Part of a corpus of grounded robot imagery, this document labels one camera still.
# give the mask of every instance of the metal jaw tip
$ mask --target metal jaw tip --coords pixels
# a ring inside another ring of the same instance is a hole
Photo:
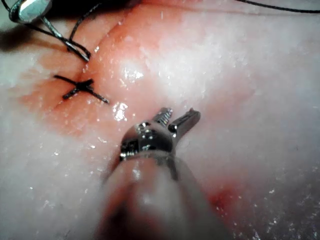
[[[200,120],[201,114],[199,111],[191,108],[184,115],[174,120],[169,124],[173,110],[170,107],[163,107],[160,111],[152,118],[154,122],[159,123],[164,128],[167,127],[175,144],[178,144],[180,139],[189,132]]]

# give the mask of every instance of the shiny metal surface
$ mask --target shiny metal surface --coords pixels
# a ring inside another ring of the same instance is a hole
[[[191,108],[166,128],[172,112],[163,107],[152,120],[131,127],[121,141],[120,160],[145,151],[164,151],[174,156],[179,140],[199,122],[201,114]]]

